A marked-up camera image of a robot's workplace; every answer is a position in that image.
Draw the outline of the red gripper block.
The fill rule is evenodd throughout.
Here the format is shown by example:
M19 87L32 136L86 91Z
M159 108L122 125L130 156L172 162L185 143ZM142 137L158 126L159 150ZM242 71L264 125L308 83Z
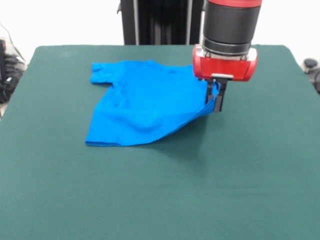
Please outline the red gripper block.
M258 52L250 48L243 56L222 56L206 51L202 45L196 44L192 51L192 67L195 77L207 82L205 104L215 97L216 82L219 83L219 92L215 98L214 112L220 113L223 109L228 79L238 82L247 82L253 76L258 63ZM211 78L227 78L215 81Z

